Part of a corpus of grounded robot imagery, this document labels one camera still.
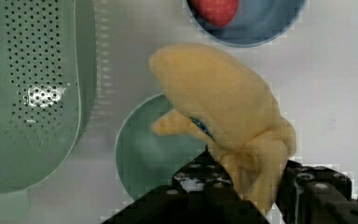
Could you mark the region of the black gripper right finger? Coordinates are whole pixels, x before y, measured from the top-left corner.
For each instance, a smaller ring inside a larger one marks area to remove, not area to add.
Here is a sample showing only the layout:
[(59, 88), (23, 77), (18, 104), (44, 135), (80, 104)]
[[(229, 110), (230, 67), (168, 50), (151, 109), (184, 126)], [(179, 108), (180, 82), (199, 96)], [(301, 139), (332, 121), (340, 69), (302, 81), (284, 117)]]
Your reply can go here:
[(324, 166), (287, 162), (276, 204), (285, 224), (358, 224), (351, 179)]

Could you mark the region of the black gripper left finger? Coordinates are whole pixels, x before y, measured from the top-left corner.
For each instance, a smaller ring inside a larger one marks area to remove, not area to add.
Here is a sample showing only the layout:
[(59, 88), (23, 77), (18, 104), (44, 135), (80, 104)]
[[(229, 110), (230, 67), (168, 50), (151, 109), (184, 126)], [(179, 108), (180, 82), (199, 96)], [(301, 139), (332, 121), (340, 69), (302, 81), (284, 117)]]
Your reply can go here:
[(269, 224), (240, 198), (225, 168), (205, 150), (102, 224)]

